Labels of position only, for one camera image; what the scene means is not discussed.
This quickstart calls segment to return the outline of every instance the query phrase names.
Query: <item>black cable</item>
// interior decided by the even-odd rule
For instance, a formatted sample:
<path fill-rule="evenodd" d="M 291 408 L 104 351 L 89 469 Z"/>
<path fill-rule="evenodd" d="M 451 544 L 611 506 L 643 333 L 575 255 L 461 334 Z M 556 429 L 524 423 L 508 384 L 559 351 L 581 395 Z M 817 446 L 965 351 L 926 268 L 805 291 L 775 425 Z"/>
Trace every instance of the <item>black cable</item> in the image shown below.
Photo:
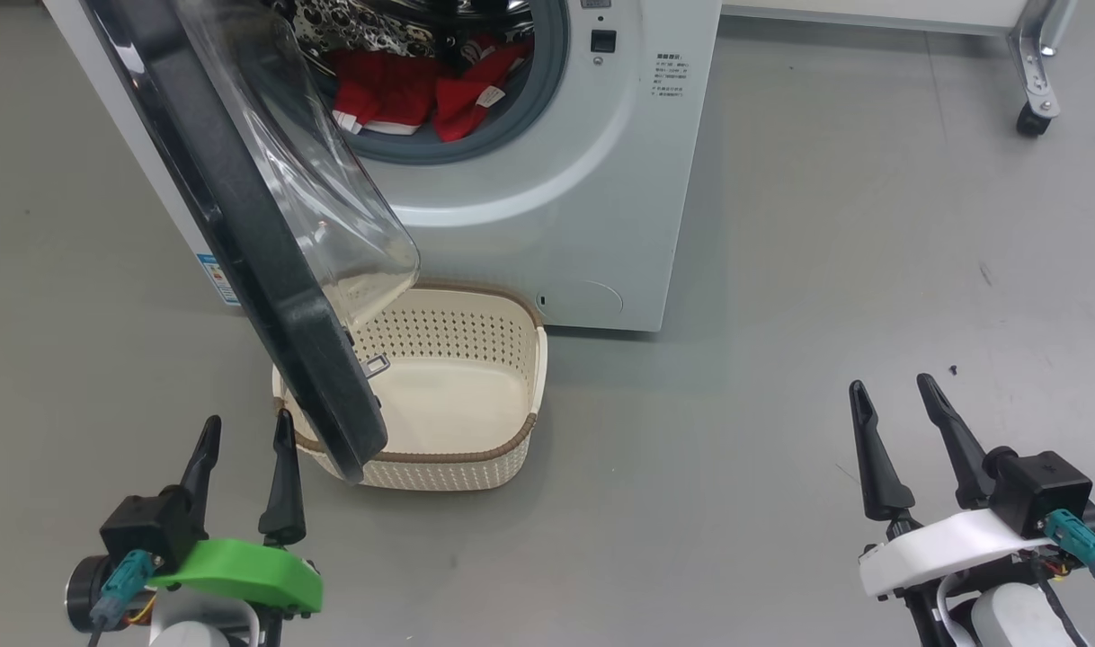
<path fill-rule="evenodd" d="M 1036 581 L 1039 582 L 1039 589 L 1042 590 L 1045 597 L 1047 598 L 1048 604 L 1052 608 L 1052 611 L 1060 622 L 1062 622 L 1062 629 L 1067 631 L 1067 635 L 1074 643 L 1074 647 L 1087 647 L 1087 642 L 1083 639 L 1083 636 L 1079 634 L 1079 629 L 1074 629 L 1074 623 L 1071 622 L 1071 615 L 1067 614 L 1067 610 L 1062 606 L 1062 602 L 1058 599 L 1058 594 L 1054 594 L 1054 589 L 1047 581 L 1047 573 L 1044 569 L 1042 563 L 1039 561 L 1039 556 L 1031 557 L 1031 570 L 1036 574 Z"/>

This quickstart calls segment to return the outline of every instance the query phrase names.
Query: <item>open washing machine door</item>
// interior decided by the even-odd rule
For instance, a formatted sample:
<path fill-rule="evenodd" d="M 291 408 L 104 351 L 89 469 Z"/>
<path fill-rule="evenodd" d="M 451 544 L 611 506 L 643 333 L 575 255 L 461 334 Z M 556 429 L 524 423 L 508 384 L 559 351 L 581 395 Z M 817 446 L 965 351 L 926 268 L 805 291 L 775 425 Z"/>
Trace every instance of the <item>open washing machine door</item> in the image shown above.
<path fill-rule="evenodd" d="M 388 437 L 347 328 L 415 281 L 412 238 L 344 143 L 285 21 L 246 0 L 83 5 L 226 289 L 358 483 Z"/>

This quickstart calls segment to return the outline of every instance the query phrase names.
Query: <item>laundry basket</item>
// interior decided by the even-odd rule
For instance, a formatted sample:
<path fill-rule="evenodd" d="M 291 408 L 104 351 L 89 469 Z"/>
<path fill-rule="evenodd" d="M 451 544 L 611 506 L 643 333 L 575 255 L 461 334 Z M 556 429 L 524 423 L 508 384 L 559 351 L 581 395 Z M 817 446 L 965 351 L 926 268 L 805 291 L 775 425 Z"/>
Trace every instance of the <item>laundry basket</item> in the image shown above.
<path fill-rule="evenodd" d="M 522 299 L 422 284 L 351 335 L 359 359 L 383 354 L 391 362 L 370 382 L 388 447 L 365 464 L 362 484 L 476 490 L 520 471 L 548 373 L 548 336 Z M 300 450 L 339 476 L 275 369 L 273 390 L 292 414 Z"/>

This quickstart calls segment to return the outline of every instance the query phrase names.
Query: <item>label sticker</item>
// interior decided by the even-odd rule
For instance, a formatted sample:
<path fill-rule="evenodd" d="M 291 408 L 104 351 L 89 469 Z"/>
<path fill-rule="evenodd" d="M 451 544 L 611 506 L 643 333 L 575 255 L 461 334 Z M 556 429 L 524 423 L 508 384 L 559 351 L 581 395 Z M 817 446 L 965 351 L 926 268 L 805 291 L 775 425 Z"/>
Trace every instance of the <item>label sticker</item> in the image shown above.
<path fill-rule="evenodd" d="M 359 130 L 362 130 L 364 128 L 364 124 L 355 122 L 355 115 L 333 111 L 333 118 L 335 118 L 335 123 L 338 124 L 339 127 L 349 131 L 351 135 L 358 135 Z"/>
<path fill-rule="evenodd" d="M 216 263 L 216 257 L 211 254 L 195 254 L 195 257 L 199 258 L 199 265 L 204 266 L 208 278 L 211 278 L 211 284 L 216 286 L 219 298 L 223 299 L 228 305 L 240 305 L 240 299 L 235 298 L 235 290 L 228 282 L 228 276 L 223 276 L 223 270 L 219 268 L 219 263 Z"/>
<path fill-rule="evenodd" d="M 493 107 L 495 102 L 498 102 L 498 100 L 502 100 L 505 95 L 504 91 L 499 88 L 489 85 L 485 91 L 480 93 L 480 97 L 476 99 L 476 105 L 486 108 Z"/>
<path fill-rule="evenodd" d="M 650 78 L 653 97 L 682 97 L 691 65 L 683 61 L 682 54 L 656 54 L 656 70 Z"/>

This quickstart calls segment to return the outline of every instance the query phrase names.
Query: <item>caster wheel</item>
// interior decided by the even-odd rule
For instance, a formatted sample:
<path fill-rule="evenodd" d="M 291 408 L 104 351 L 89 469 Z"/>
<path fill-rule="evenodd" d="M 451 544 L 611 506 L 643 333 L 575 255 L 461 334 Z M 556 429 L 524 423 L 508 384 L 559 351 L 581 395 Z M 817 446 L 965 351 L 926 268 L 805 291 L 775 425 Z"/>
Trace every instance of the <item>caster wheel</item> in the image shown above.
<path fill-rule="evenodd" d="M 1044 132 L 1047 132 L 1048 126 L 1050 126 L 1050 118 L 1036 115 L 1031 111 L 1030 103 L 1026 103 L 1023 106 L 1023 111 L 1019 112 L 1019 119 L 1015 122 L 1015 129 L 1019 131 L 1019 135 L 1028 137 L 1039 137 Z"/>

